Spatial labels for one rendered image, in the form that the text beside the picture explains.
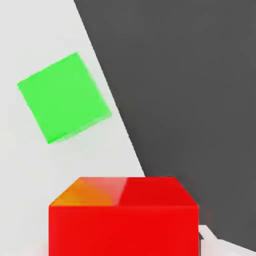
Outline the small red cube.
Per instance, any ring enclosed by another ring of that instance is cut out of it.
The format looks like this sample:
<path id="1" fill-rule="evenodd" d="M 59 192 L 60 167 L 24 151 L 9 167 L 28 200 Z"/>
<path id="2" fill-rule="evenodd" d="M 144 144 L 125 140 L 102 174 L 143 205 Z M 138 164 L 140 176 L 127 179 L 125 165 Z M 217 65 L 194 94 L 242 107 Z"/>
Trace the small red cube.
<path id="1" fill-rule="evenodd" d="M 199 256 L 199 207 L 174 177 L 80 177 L 48 208 L 49 256 Z"/>

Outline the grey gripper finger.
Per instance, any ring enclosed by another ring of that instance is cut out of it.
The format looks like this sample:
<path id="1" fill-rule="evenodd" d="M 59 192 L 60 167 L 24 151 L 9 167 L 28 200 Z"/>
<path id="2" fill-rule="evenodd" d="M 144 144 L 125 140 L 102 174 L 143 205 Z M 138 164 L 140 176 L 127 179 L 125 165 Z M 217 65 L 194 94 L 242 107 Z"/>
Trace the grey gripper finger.
<path id="1" fill-rule="evenodd" d="M 256 252 L 218 239 L 207 225 L 199 225 L 200 256 L 256 256 Z"/>

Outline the small green cube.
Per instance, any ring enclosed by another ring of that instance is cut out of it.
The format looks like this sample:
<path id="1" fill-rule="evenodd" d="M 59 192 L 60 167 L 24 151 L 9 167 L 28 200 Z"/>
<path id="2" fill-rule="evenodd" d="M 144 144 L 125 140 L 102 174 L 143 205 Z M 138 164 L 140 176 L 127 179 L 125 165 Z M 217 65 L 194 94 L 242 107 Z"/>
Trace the small green cube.
<path id="1" fill-rule="evenodd" d="M 48 144 L 73 137 L 112 115 L 76 52 L 20 81 L 17 87 Z"/>

